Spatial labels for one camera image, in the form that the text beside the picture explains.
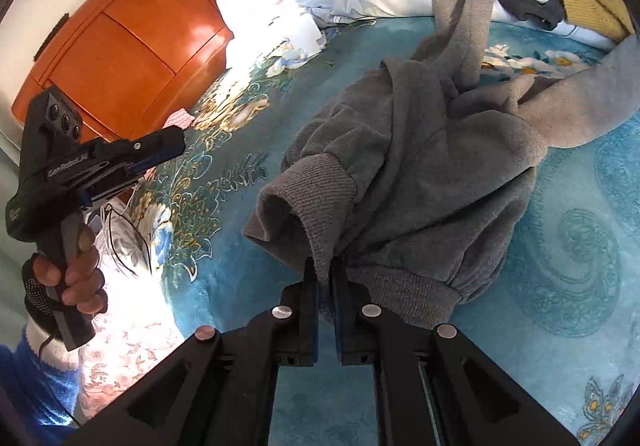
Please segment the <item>blue sleeved left forearm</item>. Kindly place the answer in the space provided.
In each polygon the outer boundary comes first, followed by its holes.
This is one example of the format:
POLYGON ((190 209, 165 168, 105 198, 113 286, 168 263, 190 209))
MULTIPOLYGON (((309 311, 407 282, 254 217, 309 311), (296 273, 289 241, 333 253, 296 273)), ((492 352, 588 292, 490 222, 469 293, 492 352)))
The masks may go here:
POLYGON ((1 400, 20 428, 40 445, 61 445, 73 432, 70 415, 80 385, 79 356, 34 322, 11 350, 1 348, 1 400))

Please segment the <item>left hand with glove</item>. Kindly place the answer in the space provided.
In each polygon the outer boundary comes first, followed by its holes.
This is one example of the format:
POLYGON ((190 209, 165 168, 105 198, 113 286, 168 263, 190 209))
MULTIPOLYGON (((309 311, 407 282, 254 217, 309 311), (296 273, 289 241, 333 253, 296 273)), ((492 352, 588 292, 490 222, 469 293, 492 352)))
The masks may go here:
POLYGON ((34 253, 22 267, 25 289, 25 307, 29 318, 47 333, 56 333, 58 324, 47 302, 47 287, 56 287, 64 281, 62 294, 65 306, 76 307, 90 317, 107 310, 105 278, 99 270, 100 256, 94 245, 93 231, 84 226, 78 238, 78 255, 68 262, 65 273, 40 253, 34 253))

